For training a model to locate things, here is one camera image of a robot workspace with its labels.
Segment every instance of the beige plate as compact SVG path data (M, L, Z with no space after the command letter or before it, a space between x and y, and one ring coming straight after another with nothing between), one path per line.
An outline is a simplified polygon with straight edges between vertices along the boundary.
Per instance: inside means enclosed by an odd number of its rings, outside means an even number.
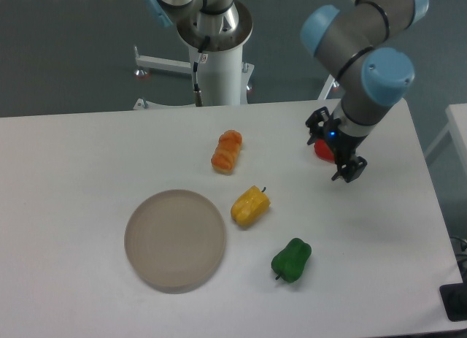
M135 271L163 291L200 285L217 268L225 248L219 210L202 195L164 191L131 216L125 251Z

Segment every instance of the floor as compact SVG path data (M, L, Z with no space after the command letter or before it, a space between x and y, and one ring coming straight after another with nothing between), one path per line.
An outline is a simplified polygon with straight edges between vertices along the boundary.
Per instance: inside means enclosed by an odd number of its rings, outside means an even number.
M324 4L352 3L240 1L254 20L244 47L255 64L250 103L316 99L328 74L301 45L301 25ZM467 0L431 0L424 19L387 42L415 66L406 100L423 150L446 124L447 105L467 102L466 10ZM0 117L131 110L140 97L193 102L189 77L137 80L134 45L142 55L188 60L175 28L157 25L142 0L0 0ZM452 144L429 169L449 233L467 237L467 175Z

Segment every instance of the white table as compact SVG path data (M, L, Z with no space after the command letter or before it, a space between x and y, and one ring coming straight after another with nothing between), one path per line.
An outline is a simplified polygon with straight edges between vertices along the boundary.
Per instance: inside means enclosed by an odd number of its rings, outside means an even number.
M467 104L449 105L446 116L447 124L426 149L425 159L429 165L452 140L467 174Z
M346 184L315 158L305 120L336 101L0 120L0 337L377 337L464 329L439 286L461 281L409 110L397 104L361 145ZM213 172L217 138L244 148ZM247 231L235 199L267 186ZM148 196L186 188L225 218L219 269L198 289L158 292L126 259L123 235ZM303 277L274 280L294 237L313 248Z

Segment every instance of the white stand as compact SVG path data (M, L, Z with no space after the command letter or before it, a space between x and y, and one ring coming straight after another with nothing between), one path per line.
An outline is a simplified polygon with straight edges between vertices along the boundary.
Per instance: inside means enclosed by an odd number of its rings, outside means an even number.
M190 50L190 59L194 57L194 51ZM156 70L161 70L165 72L174 72L177 74L186 74L190 75L192 74L192 67L190 63L188 62L181 62L181 61L173 61L165 58L156 58L156 57L148 57L145 55L139 55L138 48L134 46L134 52L135 52L135 62L136 65L138 66L138 69L135 71L135 74L137 72L140 72L143 74L142 76L145 76L145 71L146 69L156 69ZM251 86L248 85L251 74L253 73L253 70L255 69L255 66L253 64L241 62L241 55L242 55L242 46L239 47L238 50L234 50L233 52L230 51L224 51L220 52L219 54L217 53L208 53L208 61L205 64L200 64L199 69L204 69L198 71L198 78L199 78L199 84L201 87L201 91L203 91L203 96L204 98L208 97L208 93L212 93L213 91L217 91L217 93L213 96L215 99L216 98L221 98L221 99L226 99L221 100L221 104L247 104L247 91L251 90ZM229 69L232 69L229 64L232 64L233 61L235 61L235 58L238 58L237 56L240 55L240 67L242 72L238 73L237 71L228 71ZM220 67L223 67L224 69L227 69L227 71L222 72ZM233 75L240 74L240 79L236 79ZM209 80L209 77L215 78L216 84L218 85L219 82L221 82L222 86L211 86L207 88L211 82L210 81L205 81L203 84L204 77L207 77L207 80ZM236 87L236 84L240 83L240 93L239 95L237 94L237 91L234 90ZM152 109L153 106L148 106L145 108L142 106L142 102L140 102L140 105L138 106L138 102L135 104L134 109Z
M323 89L321 90L320 95L318 96L318 100L328 99L329 92L331 91L331 89L338 88L338 87L339 87L339 83L330 74L323 86Z
M446 108L447 124L423 153L431 165L441 151L453 142L467 174L467 104L451 104Z

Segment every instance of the gray robot arm segment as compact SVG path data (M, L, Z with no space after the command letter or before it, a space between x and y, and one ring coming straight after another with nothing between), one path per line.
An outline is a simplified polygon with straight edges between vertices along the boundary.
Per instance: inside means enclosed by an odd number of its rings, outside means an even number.
M306 122L309 144L326 141L338 169L333 179L343 177L346 182L360 176L366 166L355 149L414 79L407 56L375 47L419 20L428 9L428 0L355 0L355 6L347 13L323 6L301 31L308 51L346 90L331 115L322 108Z

